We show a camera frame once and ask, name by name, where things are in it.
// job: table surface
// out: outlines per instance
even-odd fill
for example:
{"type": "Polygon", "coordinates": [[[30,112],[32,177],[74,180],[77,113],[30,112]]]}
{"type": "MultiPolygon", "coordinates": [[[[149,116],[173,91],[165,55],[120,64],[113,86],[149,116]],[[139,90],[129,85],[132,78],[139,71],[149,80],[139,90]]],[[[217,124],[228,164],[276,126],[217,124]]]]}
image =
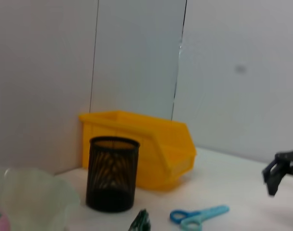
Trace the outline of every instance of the table surface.
{"type": "Polygon", "coordinates": [[[127,231],[140,209],[149,212],[153,231],[177,231],[169,221],[172,210],[230,206],[227,214],[204,222],[204,231],[293,231],[293,177],[286,176],[275,197],[263,184],[266,164],[205,149],[197,149],[194,169],[170,192],[136,190],[131,210],[105,214],[85,206],[87,171],[59,175],[80,194],[82,205],[70,216],[69,231],[127,231]]]}

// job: yellow storage bin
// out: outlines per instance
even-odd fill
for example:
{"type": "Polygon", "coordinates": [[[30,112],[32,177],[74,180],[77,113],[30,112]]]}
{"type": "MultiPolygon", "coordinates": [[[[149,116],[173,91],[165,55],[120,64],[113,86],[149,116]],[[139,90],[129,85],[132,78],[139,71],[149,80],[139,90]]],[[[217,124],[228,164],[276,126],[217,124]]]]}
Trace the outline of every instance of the yellow storage bin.
{"type": "Polygon", "coordinates": [[[186,124],[123,111],[80,116],[82,166],[89,166],[90,139],[120,136],[140,143],[136,185],[156,189],[175,182],[194,166],[196,148],[186,124]]]}

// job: black mesh pencil holder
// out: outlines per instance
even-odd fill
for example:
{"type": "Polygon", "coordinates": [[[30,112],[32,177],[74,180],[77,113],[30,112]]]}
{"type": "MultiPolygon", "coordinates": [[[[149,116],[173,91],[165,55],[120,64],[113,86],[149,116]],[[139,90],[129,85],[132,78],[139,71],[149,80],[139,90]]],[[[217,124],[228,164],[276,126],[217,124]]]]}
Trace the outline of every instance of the black mesh pencil holder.
{"type": "Polygon", "coordinates": [[[140,144],[121,137],[90,140],[86,204],[103,212],[133,206],[140,144]]]}

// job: blue scissors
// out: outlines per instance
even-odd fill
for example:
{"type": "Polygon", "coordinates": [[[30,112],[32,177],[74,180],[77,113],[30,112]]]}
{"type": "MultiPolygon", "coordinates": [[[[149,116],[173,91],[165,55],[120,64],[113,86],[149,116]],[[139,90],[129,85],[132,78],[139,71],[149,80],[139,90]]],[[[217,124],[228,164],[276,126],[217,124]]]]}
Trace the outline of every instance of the blue scissors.
{"type": "Polygon", "coordinates": [[[181,229],[185,231],[202,231],[202,222],[214,218],[229,211],[226,205],[207,208],[204,210],[187,212],[184,210],[174,210],[170,213],[170,220],[175,224],[181,224],[181,229]]]}

